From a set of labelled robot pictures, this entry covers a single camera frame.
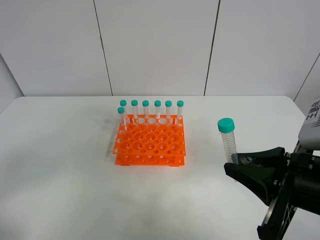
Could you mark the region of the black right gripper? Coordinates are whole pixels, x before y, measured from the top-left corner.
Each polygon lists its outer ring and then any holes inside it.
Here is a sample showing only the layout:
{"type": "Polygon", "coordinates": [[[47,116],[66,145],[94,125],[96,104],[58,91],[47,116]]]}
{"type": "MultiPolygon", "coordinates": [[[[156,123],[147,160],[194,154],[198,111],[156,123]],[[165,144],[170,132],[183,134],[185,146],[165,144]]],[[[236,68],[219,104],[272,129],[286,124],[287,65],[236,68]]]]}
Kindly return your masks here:
{"type": "Polygon", "coordinates": [[[227,176],[269,206],[257,227],[259,239],[283,239],[297,209],[320,214],[320,157],[313,152],[298,142],[290,154],[283,147],[276,147],[238,153],[239,164],[224,164],[227,176]]]}

